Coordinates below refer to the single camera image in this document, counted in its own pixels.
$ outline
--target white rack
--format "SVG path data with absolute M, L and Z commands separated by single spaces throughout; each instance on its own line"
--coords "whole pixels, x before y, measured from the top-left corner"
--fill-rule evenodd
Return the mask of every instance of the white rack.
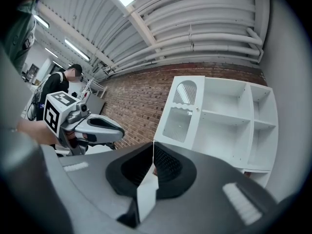
M 265 187 L 278 142 L 273 91 L 238 80 L 175 77 L 155 140 L 220 158 Z

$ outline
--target green shirt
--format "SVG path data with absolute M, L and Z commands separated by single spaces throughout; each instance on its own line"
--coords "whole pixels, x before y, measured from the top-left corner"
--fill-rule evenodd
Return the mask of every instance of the green shirt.
M 29 49 L 35 42 L 36 19 L 32 15 L 35 6 L 36 0 L 19 6 L 14 15 L 13 25 L 1 39 L 8 57 L 19 73 L 21 73 Z

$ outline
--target white cube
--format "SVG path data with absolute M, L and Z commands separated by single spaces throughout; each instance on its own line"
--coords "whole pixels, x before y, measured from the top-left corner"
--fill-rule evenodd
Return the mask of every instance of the white cube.
M 48 94 L 44 104 L 43 120 L 49 129 L 59 137 L 59 128 L 71 111 L 75 111 L 79 99 L 61 91 Z

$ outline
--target robotic arm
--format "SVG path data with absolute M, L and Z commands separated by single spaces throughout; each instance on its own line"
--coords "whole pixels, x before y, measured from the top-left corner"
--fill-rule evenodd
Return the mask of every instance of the robotic arm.
M 43 120 L 72 155 L 84 155 L 89 145 L 115 142 L 124 137 L 124 130 L 117 122 L 91 114 L 86 103 L 65 92 L 47 95 Z M 73 132 L 77 137 L 74 142 L 67 138 L 68 133 Z

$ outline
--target open cabinet door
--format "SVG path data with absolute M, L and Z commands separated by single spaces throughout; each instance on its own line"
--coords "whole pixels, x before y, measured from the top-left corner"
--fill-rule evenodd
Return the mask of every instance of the open cabinet door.
M 204 76 L 175 77 L 154 140 L 192 149 L 204 86 Z

